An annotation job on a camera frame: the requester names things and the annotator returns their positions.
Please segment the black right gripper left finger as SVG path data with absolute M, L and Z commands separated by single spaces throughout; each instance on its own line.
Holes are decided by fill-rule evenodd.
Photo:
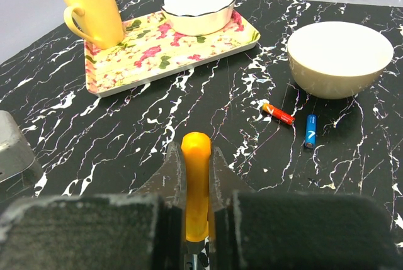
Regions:
M 171 142 L 132 194 L 20 198 L 1 215 L 2 269 L 184 269 L 186 171 Z

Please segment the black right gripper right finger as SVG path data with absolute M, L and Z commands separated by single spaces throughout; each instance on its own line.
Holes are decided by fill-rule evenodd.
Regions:
M 353 194 L 255 191 L 212 149 L 211 269 L 398 269 L 386 212 Z

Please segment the light blue battery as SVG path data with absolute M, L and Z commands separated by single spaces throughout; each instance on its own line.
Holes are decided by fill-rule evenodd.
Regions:
M 307 124 L 305 131 L 305 146 L 309 149 L 315 147 L 316 127 L 317 127 L 317 117 L 314 114 L 311 114 L 307 117 Z

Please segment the red orange battery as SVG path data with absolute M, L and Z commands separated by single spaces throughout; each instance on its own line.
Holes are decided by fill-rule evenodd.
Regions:
M 274 107 L 269 103 L 265 103 L 262 109 L 271 116 L 274 116 L 275 118 L 279 119 L 280 121 L 288 125 L 292 125 L 293 122 L 295 121 L 295 118 L 293 116 L 289 115 L 288 113 L 285 113 L 284 111 Z

